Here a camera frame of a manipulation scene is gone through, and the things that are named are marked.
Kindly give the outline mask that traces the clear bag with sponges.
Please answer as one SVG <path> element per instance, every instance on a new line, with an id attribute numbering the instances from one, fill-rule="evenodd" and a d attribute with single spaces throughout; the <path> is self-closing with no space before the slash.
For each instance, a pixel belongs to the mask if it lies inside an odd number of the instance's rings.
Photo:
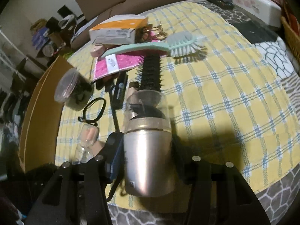
<path id="1" fill-rule="evenodd" d="M 94 125 L 84 124 L 79 135 L 72 164 L 87 163 L 94 158 L 104 147 L 105 143 L 98 139 L 99 128 Z"/>

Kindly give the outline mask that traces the brown cardboard box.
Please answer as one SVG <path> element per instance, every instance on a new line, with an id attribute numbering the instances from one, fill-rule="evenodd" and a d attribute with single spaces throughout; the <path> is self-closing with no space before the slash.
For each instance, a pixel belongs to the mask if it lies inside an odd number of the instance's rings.
<path id="1" fill-rule="evenodd" d="M 24 172 L 55 162 L 56 138 L 63 104 L 54 100 L 54 94 L 62 76 L 72 67 L 59 56 L 33 91 L 20 135 L 19 159 Z"/>

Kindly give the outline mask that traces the black comb package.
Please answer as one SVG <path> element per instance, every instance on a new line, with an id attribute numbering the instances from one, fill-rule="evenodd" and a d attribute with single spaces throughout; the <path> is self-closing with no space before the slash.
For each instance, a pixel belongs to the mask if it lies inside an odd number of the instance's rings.
<path id="1" fill-rule="evenodd" d="M 112 108 L 115 110 L 120 110 L 123 108 L 127 81 L 128 81 L 127 73 L 121 72 L 117 78 L 116 85 L 114 87 L 112 103 L 111 103 Z"/>

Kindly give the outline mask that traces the yellow plaid tablecloth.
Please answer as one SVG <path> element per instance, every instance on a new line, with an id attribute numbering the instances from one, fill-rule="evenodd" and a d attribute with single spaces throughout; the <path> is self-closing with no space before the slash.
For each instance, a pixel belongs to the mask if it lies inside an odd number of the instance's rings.
<path id="1" fill-rule="evenodd" d="M 181 140 L 212 163 L 234 163 L 256 193 L 299 164 L 299 121 L 275 70 L 219 14 L 189 1 L 148 15 L 168 34 L 189 31 L 205 51 L 161 60 L 162 92 Z"/>

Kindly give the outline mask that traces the pink microfiber cloth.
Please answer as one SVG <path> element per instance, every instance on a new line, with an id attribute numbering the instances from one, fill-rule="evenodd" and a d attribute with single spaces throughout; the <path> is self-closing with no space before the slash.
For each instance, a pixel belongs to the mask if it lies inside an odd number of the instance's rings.
<path id="1" fill-rule="evenodd" d="M 113 54 L 101 59 L 94 60 L 93 81 L 119 73 L 121 71 L 131 70 L 139 66 L 143 61 L 143 56 L 136 52 L 125 54 Z"/>

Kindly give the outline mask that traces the black round hair brush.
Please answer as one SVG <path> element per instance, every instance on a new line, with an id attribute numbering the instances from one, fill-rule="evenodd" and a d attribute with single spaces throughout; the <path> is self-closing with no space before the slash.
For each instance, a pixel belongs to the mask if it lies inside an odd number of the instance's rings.
<path id="1" fill-rule="evenodd" d="M 158 53 L 147 54 L 138 69 L 138 90 L 161 92 L 161 57 Z"/>

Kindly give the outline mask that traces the orange and white box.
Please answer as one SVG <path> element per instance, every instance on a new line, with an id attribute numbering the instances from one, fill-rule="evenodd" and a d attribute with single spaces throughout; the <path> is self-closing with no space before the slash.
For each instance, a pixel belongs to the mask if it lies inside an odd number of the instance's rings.
<path id="1" fill-rule="evenodd" d="M 115 15 L 89 30 L 93 44 L 128 45 L 137 42 L 138 31 L 147 26 L 148 17 L 135 14 Z"/>

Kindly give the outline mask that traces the mint green scrub brush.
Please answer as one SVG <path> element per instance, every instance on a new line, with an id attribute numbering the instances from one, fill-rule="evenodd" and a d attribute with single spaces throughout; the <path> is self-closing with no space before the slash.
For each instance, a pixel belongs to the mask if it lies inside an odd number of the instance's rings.
<path id="1" fill-rule="evenodd" d="M 109 49 L 100 59 L 113 54 L 119 55 L 140 50 L 158 50 L 167 52 L 172 57 L 183 57 L 202 50 L 204 39 L 205 37 L 199 34 L 181 31 L 171 34 L 164 41 L 129 44 Z"/>

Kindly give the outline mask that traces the wicker basket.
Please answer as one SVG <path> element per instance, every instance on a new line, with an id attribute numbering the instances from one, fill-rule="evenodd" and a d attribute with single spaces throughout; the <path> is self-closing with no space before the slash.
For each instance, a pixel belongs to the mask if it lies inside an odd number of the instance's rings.
<path id="1" fill-rule="evenodd" d="M 281 22 L 285 31 L 285 39 L 287 41 L 288 46 L 290 47 L 293 56 L 299 62 L 299 53 L 300 53 L 300 40 L 299 36 L 292 30 L 289 26 L 287 20 L 282 16 Z"/>

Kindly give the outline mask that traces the white tissue box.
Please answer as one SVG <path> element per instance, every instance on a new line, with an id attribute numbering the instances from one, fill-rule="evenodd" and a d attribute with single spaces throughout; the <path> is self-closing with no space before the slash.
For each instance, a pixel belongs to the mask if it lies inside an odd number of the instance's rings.
<path id="1" fill-rule="evenodd" d="M 268 26 L 281 26 L 281 7 L 271 0 L 232 0 L 233 4 L 244 9 Z"/>

